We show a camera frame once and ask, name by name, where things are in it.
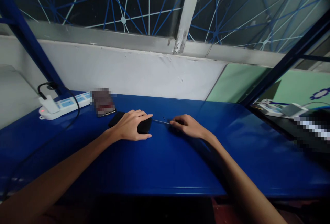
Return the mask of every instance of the person's left hand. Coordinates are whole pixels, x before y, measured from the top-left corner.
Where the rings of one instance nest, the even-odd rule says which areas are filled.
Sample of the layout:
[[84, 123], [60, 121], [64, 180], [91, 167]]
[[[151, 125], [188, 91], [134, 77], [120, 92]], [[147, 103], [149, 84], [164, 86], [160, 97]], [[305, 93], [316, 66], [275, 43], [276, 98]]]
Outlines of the person's left hand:
[[117, 140], [146, 140], [150, 138], [151, 134], [139, 134], [138, 133], [138, 125], [140, 122], [152, 117], [153, 114], [147, 115], [142, 110], [131, 110], [123, 115], [120, 121], [113, 126], [110, 130], [113, 136], [117, 138]]

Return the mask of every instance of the smartphone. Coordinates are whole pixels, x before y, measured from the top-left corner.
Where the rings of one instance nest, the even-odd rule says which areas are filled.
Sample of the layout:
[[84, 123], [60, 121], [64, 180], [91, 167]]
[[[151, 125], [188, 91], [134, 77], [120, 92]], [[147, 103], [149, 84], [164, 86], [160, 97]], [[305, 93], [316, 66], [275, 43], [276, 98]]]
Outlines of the smartphone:
[[98, 117], [107, 116], [117, 111], [108, 88], [99, 88], [91, 91], [91, 93], [94, 109]]

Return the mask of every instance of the white device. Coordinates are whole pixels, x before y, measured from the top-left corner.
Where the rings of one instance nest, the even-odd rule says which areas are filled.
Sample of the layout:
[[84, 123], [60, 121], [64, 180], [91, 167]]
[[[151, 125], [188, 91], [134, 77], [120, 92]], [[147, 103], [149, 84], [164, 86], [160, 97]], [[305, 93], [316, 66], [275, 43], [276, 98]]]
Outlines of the white device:
[[59, 107], [56, 105], [52, 97], [50, 95], [47, 95], [46, 98], [47, 99], [43, 99], [42, 97], [39, 98], [39, 102], [46, 108], [46, 110], [50, 114], [59, 112]]
[[[79, 103], [80, 108], [89, 105], [90, 103], [90, 92], [82, 93], [75, 97]], [[49, 95], [47, 95], [47, 99], [40, 97], [39, 101], [43, 105], [39, 109], [39, 118], [41, 120], [54, 120], [60, 116], [78, 109], [77, 103], [73, 97], [54, 102], [54, 100]]]
[[258, 104], [258, 107], [261, 108], [261, 112], [265, 115], [268, 116], [276, 116], [276, 117], [285, 117], [285, 115], [280, 112], [280, 108], [276, 107], [274, 105], [273, 106], [269, 106], [269, 105], [264, 105], [264, 104]]
[[281, 109], [281, 112], [288, 116], [288, 118], [298, 117], [301, 114], [307, 112], [309, 109], [302, 107], [299, 104], [291, 103]]

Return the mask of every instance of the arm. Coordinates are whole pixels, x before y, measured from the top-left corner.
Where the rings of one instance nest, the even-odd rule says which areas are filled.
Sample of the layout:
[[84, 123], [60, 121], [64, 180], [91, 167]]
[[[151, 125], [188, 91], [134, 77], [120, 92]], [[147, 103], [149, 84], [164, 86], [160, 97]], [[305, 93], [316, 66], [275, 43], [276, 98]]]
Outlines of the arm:
[[229, 186], [238, 203], [252, 218], [253, 223], [286, 223], [274, 206], [224, 149], [215, 135], [189, 115], [177, 116], [171, 121], [171, 124], [191, 137], [207, 141], [216, 149], [221, 158], [221, 169], [229, 182]]
[[148, 118], [141, 110], [131, 110], [96, 140], [57, 164], [0, 204], [2, 223], [30, 223], [52, 206], [110, 145], [118, 140], [145, 140], [151, 134], [138, 134], [138, 124]]

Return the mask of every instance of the power cord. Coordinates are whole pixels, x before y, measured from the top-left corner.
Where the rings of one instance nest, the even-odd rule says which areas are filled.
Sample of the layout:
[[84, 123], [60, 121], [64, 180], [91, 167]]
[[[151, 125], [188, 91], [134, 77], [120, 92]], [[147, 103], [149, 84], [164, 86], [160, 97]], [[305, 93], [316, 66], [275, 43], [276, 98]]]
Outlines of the power cord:
[[312, 104], [312, 103], [320, 103], [320, 104], [326, 104], [326, 105], [330, 105], [330, 104], [328, 104], [328, 103], [325, 103], [325, 102], [319, 102], [319, 101], [315, 101], [315, 102], [310, 102], [310, 103], [304, 104], [302, 107], [306, 107], [306, 106], [308, 106], [308, 105], [310, 105], [310, 104]]
[[77, 112], [77, 115], [76, 117], [69, 123], [68, 126], [66, 126], [63, 130], [61, 130], [59, 133], [57, 133], [55, 136], [53, 136], [51, 139], [49, 139], [48, 141], [46, 141], [44, 144], [42, 144], [40, 147], [38, 147], [36, 150], [34, 150], [32, 153], [30, 153], [25, 159], [23, 159], [18, 165], [17, 167], [13, 170], [13, 173], [11, 174], [11, 176], [9, 177], [8, 181], [7, 181], [7, 184], [6, 184], [6, 188], [5, 190], [3, 191], [3, 195], [2, 195], [2, 201], [5, 201], [7, 198], [8, 198], [8, 192], [9, 192], [9, 188], [10, 188], [10, 185], [11, 185], [11, 181], [12, 181], [12, 178], [15, 176], [15, 174], [17, 173], [17, 171], [22, 167], [22, 165], [24, 165], [25, 162], [27, 162], [33, 155], [35, 155], [38, 151], [40, 151], [43, 147], [45, 147], [47, 144], [49, 144], [51, 141], [53, 141], [57, 136], [59, 136], [61, 133], [63, 133], [65, 130], [67, 130], [78, 118], [79, 114], [80, 114], [80, 106], [78, 104], [78, 101], [75, 97], [75, 95], [68, 89], [66, 88], [65, 86], [62, 86], [62, 85], [58, 85], [57, 83], [55, 82], [46, 82], [46, 83], [43, 83], [41, 85], [38, 86], [38, 94], [43, 98], [43, 99], [47, 99], [45, 97], [45, 95], [40, 91], [40, 88], [44, 85], [47, 85], [47, 88], [49, 90], [56, 90], [58, 87], [62, 87], [64, 89], [66, 89], [72, 96], [73, 98], [75, 99], [76, 103], [77, 103], [77, 106], [78, 106], [78, 112]]

